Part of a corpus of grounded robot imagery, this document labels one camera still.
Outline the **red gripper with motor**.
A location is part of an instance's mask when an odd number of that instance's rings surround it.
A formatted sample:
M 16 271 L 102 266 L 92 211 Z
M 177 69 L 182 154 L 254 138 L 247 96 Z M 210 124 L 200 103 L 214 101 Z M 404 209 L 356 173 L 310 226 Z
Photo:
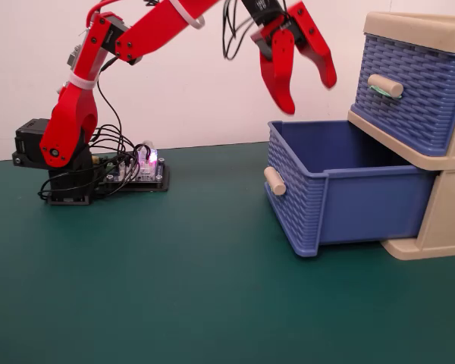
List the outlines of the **red gripper with motor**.
M 294 46 L 317 67 L 322 84 L 330 89 L 337 73 L 324 38 L 303 1 L 283 8 L 278 1 L 257 1 L 254 17 L 259 30 L 251 35 L 260 53 L 262 79 L 275 104 L 287 115 L 295 113 L 290 94 Z

